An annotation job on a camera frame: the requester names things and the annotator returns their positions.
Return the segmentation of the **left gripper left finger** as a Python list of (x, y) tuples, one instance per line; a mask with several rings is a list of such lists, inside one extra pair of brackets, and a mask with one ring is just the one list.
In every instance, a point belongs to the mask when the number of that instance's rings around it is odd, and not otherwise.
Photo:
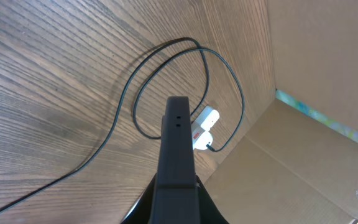
[(150, 224), (152, 220), (152, 208), (154, 204), (156, 175), (139, 197), (138, 201), (130, 209), (130, 212), (122, 220), (121, 224)]

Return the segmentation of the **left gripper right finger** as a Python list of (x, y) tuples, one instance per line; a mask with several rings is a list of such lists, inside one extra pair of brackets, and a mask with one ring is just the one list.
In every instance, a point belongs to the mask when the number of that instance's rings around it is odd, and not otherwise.
[(212, 198), (209, 196), (201, 179), (196, 176), (198, 189), (198, 201), (200, 210), (201, 224), (229, 224), (229, 222), (221, 215), (217, 206), (215, 206)]

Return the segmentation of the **smartphone with blue screen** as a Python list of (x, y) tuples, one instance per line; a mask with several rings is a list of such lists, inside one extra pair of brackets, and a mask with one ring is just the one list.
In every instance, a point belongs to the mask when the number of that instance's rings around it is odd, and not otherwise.
[(199, 223), (189, 100), (167, 99), (150, 223)]

